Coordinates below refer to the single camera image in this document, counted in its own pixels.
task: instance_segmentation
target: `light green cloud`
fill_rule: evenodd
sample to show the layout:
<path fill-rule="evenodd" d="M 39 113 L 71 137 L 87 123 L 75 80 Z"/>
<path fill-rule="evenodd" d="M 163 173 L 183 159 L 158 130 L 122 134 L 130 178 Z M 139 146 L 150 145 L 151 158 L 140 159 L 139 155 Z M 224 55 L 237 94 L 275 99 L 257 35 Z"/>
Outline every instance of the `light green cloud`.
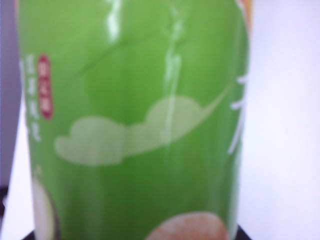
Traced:
<path fill-rule="evenodd" d="M 83 117 L 71 126 L 69 136 L 56 138 L 54 149 L 75 164 L 119 164 L 126 157 L 161 148 L 191 132 L 213 113 L 226 92 L 206 107 L 187 96 L 162 98 L 150 108 L 144 122 L 129 126 L 105 117 Z"/>

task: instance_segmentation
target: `dark surface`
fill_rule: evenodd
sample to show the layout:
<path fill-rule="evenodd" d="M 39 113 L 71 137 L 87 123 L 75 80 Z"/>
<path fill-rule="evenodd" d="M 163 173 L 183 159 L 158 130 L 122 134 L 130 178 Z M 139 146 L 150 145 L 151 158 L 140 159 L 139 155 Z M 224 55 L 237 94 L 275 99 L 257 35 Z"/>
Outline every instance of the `dark surface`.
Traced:
<path fill-rule="evenodd" d="M 4 216 L 5 213 L 5 205 L 4 205 L 4 199 L 8 194 L 8 188 L 7 187 L 1 187 L 0 188 L 0 218 Z"/>
<path fill-rule="evenodd" d="M 28 236 L 26 236 L 23 240 L 35 240 L 35 235 L 31 232 Z M 239 226 L 238 232 L 235 240 L 252 240 L 245 231 Z"/>

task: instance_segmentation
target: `white wall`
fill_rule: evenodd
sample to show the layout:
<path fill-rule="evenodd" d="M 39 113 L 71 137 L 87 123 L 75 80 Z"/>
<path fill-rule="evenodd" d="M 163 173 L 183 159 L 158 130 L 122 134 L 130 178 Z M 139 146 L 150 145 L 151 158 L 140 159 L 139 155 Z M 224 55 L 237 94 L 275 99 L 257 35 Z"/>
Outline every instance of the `white wall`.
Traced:
<path fill-rule="evenodd" d="M 239 222 L 320 240 L 320 1 L 257 0 Z"/>

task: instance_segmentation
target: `green label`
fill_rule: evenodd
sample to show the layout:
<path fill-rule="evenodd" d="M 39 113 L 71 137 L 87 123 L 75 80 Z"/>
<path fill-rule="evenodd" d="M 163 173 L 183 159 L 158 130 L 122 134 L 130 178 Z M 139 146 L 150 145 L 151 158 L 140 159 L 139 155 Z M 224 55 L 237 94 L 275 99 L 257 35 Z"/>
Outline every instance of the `green label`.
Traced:
<path fill-rule="evenodd" d="M 39 240 L 231 240 L 249 0 L 20 0 Z"/>

